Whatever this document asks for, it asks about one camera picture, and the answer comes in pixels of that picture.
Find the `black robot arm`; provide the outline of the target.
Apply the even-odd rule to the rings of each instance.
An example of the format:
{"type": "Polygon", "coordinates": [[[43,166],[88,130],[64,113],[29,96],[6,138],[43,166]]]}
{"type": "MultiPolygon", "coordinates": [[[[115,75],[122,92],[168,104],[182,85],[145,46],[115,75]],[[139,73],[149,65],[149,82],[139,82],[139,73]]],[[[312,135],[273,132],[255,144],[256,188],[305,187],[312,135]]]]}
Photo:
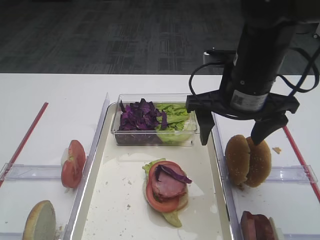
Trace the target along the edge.
{"type": "Polygon", "coordinates": [[[314,85],[320,82],[315,64],[319,52],[308,55],[307,66],[297,84],[289,83],[291,92],[280,95],[271,92],[279,69],[290,48],[299,24],[320,20],[317,0],[243,0],[241,11],[244,26],[236,50],[209,50],[203,54],[203,66],[223,68],[219,89],[187,96],[186,109],[195,112],[202,145],[208,142],[215,125],[213,114],[239,120],[254,120],[251,139],[260,144],[273,132],[288,123],[286,112],[295,113],[299,102],[296,93],[304,93],[302,84],[309,71],[314,73],[314,85]]]}

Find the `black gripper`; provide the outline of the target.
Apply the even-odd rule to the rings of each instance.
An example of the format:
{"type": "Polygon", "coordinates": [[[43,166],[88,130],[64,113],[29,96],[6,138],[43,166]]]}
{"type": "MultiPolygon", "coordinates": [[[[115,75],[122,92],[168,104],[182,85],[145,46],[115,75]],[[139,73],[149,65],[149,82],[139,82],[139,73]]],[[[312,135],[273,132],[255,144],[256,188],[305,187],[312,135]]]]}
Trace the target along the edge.
{"type": "Polygon", "coordinates": [[[232,94],[227,93],[225,90],[230,71],[231,66],[229,63],[223,64],[221,61],[209,62],[193,70],[189,77],[188,86],[191,94],[186,98],[185,107],[189,113],[195,111],[200,130],[200,141],[203,146],[207,145],[210,132],[215,126],[212,112],[232,120],[255,120],[250,137],[254,145],[259,145],[273,132],[287,125],[289,120],[285,115],[286,112],[295,114],[300,106],[294,96],[270,92],[267,94],[260,110],[245,111],[236,109],[231,106],[232,94]],[[226,68],[222,75],[220,87],[217,90],[196,94],[192,86],[193,77],[199,70],[208,66],[226,68]]]}

